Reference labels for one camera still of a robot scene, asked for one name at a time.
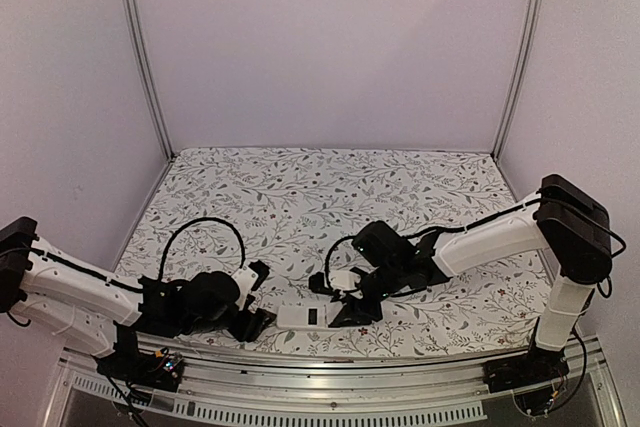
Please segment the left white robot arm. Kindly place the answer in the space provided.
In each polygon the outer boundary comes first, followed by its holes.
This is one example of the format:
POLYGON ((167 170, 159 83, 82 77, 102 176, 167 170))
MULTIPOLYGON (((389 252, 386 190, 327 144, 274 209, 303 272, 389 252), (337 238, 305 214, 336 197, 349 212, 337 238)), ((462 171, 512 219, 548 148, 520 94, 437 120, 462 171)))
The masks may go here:
POLYGON ((253 342, 276 319, 250 307, 269 275, 262 262, 190 280, 129 279, 66 254, 36 227, 20 217, 1 229, 2 312, 46 324, 95 358, 109 356, 128 381, 141 380, 149 362, 131 344, 117 344, 121 334, 175 338, 225 330, 238 342, 253 342))

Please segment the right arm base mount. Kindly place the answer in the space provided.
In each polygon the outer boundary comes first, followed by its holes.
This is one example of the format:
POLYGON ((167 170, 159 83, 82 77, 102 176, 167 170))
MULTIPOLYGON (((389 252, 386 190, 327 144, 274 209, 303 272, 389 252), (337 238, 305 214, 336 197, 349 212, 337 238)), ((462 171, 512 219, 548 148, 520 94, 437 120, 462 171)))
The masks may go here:
POLYGON ((548 414, 559 396, 551 386, 569 373, 564 350, 547 351, 534 344, 524 354, 490 360, 483 364, 483 383, 490 393, 515 391, 513 400, 520 412, 529 416, 548 414))

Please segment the white remote control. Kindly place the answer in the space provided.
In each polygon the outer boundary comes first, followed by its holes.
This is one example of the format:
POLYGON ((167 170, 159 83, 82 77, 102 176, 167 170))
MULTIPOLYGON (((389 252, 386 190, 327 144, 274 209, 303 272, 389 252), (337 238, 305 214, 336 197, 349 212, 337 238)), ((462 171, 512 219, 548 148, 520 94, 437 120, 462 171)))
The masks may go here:
POLYGON ((277 312, 276 326, 283 330, 328 330, 327 307, 324 304, 282 305, 277 312))

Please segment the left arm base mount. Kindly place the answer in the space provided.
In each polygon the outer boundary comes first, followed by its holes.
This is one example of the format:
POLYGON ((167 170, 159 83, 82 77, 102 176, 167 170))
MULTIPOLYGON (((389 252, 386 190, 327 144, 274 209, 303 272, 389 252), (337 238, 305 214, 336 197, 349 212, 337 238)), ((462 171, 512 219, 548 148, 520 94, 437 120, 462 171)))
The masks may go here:
POLYGON ((184 372, 184 358, 178 352, 162 348, 154 353, 139 350, 135 331, 118 326, 113 352, 94 357, 97 372, 105 377, 124 381, 128 386, 176 392, 184 372))

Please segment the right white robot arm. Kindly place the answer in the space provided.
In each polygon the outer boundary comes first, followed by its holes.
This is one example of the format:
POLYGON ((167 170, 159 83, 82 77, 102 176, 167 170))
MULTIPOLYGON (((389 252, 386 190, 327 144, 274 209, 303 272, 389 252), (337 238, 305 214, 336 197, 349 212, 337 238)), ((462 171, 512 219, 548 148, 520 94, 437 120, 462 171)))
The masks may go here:
POLYGON ((421 290, 516 254, 550 250, 560 271, 536 321, 531 350, 517 374, 537 383, 552 371, 597 285, 610 276, 615 237, 607 209, 564 177, 544 177, 521 203, 461 227, 430 227, 417 243, 384 221, 351 237, 352 247, 372 266, 336 290, 343 306, 332 328, 367 326, 382 318, 382 303, 403 288, 421 290))

